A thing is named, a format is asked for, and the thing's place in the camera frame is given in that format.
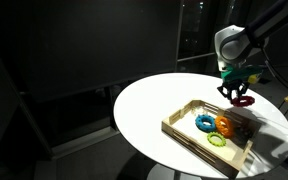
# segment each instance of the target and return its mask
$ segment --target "white table surface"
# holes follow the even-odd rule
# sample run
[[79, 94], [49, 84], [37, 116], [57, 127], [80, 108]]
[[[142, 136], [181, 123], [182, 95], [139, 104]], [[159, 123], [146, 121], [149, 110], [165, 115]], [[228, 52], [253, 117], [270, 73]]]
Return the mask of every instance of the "white table surface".
[[156, 162], [199, 177], [227, 179], [161, 130], [161, 122], [192, 99], [201, 99], [263, 123], [237, 178], [255, 176], [280, 165], [288, 156], [288, 121], [268, 100], [248, 90], [255, 103], [233, 107], [217, 90], [220, 78], [169, 73], [150, 76], [125, 88], [114, 106], [121, 134], [138, 151]]

